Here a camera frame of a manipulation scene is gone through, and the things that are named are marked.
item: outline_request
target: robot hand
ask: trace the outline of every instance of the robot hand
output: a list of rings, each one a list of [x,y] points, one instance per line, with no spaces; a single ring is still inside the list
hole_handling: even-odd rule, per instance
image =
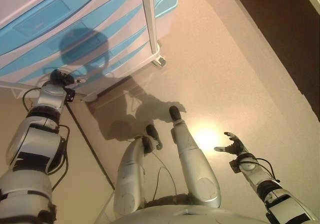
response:
[[[262,168],[236,135],[230,132],[225,132],[225,135],[230,137],[233,144],[227,147],[215,147],[215,150],[237,155],[236,160],[230,162],[230,166],[235,173],[243,173],[255,193],[264,202],[270,223],[318,223],[317,217],[304,204],[280,186],[274,173]]]

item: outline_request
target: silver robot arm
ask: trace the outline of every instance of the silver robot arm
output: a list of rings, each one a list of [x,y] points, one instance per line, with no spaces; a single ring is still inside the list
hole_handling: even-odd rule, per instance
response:
[[[53,223],[56,206],[48,173],[60,164],[66,140],[59,120],[74,91],[70,75],[55,70],[18,127],[6,152],[8,171],[0,178],[0,223]]]
[[[237,155],[230,162],[235,173],[242,172],[251,187],[264,202],[267,218],[272,224],[281,223],[318,223],[317,217],[289,191],[283,189],[272,175],[266,172],[248,152],[238,137],[225,132],[233,144],[228,147],[216,147],[216,151]]]

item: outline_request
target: black joint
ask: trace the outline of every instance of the black joint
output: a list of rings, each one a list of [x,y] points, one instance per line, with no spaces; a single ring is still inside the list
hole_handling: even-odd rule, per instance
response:
[[[46,173],[46,167],[50,158],[44,155],[20,152],[18,160],[12,168],[13,172],[18,170],[36,170]]]
[[[229,162],[231,169],[233,170],[234,173],[239,173],[241,172],[239,168],[239,163],[237,160],[232,160]]]
[[[258,185],[256,192],[257,192],[258,196],[260,197],[260,199],[264,202],[266,196],[271,191],[277,190],[277,189],[282,189],[282,187],[278,183],[276,183],[272,180],[265,180]]]
[[[66,92],[66,99],[65,101],[67,102],[72,102],[74,100],[74,96],[76,95],[75,90],[73,89],[68,89],[68,88],[64,88],[65,92]]]
[[[229,145],[225,148],[225,152],[239,155],[241,152],[243,152],[243,144],[240,140],[236,140],[232,145]]]
[[[50,81],[51,84],[60,85],[65,87],[67,85],[71,85],[75,82],[75,79],[66,73],[62,73],[59,70],[53,70],[50,74]]]
[[[8,194],[3,194],[2,190],[0,189],[0,202],[4,199],[7,199],[7,197],[8,197]]]
[[[60,113],[59,111],[55,110],[52,107],[49,107],[49,106],[34,107],[29,111],[26,118],[32,117],[32,116],[48,118],[50,120],[53,120],[57,125],[59,125]]]
[[[38,218],[42,222],[49,223],[49,224],[53,224],[53,222],[56,220],[55,215],[47,210],[41,210],[38,214]]]
[[[59,165],[59,163],[61,162],[62,156],[65,153],[65,146],[66,146],[66,140],[64,138],[61,137],[60,139],[60,144],[59,147],[57,149],[57,152],[54,155],[54,158],[50,164],[50,166],[48,167],[48,172],[51,172],[52,170],[54,170],[55,168],[57,168],[57,166]]]
[[[145,130],[147,131],[146,133],[151,136],[155,140],[159,140],[159,134],[155,128],[154,125],[148,125]]]
[[[149,153],[151,153],[153,151],[154,147],[153,147],[153,145],[152,145],[152,143],[151,143],[151,141],[150,141],[150,139],[148,137],[143,136],[142,137],[142,143],[144,144],[143,146],[144,146],[144,153],[145,154],[149,154]]]
[[[172,106],[169,108],[169,113],[170,113],[171,119],[172,119],[173,121],[181,120],[180,111],[179,111],[179,109],[178,109],[177,106],[172,105]]]
[[[240,163],[241,160],[243,160],[245,158],[249,158],[249,157],[256,160],[255,156],[251,153],[245,153],[245,154],[239,155],[236,159]]]

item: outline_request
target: floor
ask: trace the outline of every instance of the floor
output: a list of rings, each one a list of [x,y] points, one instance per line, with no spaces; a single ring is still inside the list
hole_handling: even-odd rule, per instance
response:
[[[187,192],[170,134],[168,109],[177,105],[220,183],[221,208],[266,220],[263,203],[231,170],[234,156],[213,149],[230,144],[223,134],[230,131],[268,159],[283,187],[320,216],[320,124],[239,0],[179,0],[171,33],[160,44],[164,68],[147,65],[96,101],[70,105],[112,182],[130,140],[153,123],[164,144],[156,154],[178,193]],[[144,163],[151,200],[161,164],[153,155]],[[156,197],[173,194],[166,172],[158,189]]]
[[[320,18],[317,11],[309,0],[240,1],[320,120]]]

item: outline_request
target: blue drawer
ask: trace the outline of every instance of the blue drawer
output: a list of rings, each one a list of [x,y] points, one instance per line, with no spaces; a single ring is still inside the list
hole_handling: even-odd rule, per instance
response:
[[[90,0],[44,0],[0,30],[0,55],[43,35]]]
[[[81,18],[79,21],[53,35],[32,50],[26,52],[19,58],[4,66],[2,69],[0,69],[0,76],[7,75],[14,71],[30,66],[58,51],[74,45],[76,42],[90,34],[94,28],[104,22],[108,17],[110,17],[111,14],[114,13],[125,1],[126,0],[110,0],[106,2],[104,5]],[[111,26],[110,28],[107,28],[109,33],[106,35],[108,37],[122,27],[121,23]]]

